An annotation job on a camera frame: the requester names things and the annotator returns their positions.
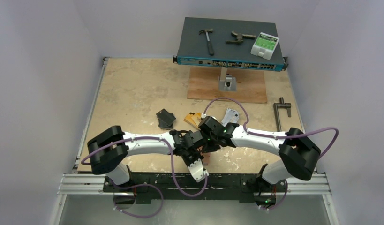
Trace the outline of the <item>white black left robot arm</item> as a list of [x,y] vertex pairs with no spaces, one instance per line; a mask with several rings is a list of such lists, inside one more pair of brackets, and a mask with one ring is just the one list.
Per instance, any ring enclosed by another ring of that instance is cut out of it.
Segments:
[[121,126],[112,126],[88,141],[88,155],[81,163],[90,165],[95,175],[104,174],[120,191],[126,192],[132,188],[133,179],[129,167],[122,163],[124,158],[162,154],[169,155],[173,160],[174,156],[179,156],[192,178],[201,182],[209,175],[199,152],[199,148],[206,143],[207,138],[200,131],[171,130],[147,135],[124,132]]

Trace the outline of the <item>pink leather card holder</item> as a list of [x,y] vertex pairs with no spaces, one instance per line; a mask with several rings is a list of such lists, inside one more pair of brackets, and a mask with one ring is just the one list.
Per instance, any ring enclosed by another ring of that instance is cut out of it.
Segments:
[[211,153],[201,153],[203,156],[202,164],[203,166],[207,166],[210,162]]

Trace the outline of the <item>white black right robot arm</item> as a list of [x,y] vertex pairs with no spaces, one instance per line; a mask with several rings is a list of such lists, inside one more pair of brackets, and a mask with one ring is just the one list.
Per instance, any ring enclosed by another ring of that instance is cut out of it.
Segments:
[[256,178],[257,187],[267,191],[274,184],[290,177],[311,180],[321,150],[298,128],[287,132],[248,129],[237,123],[223,126],[207,116],[198,125],[210,146],[252,148],[277,155],[280,160],[264,166]]

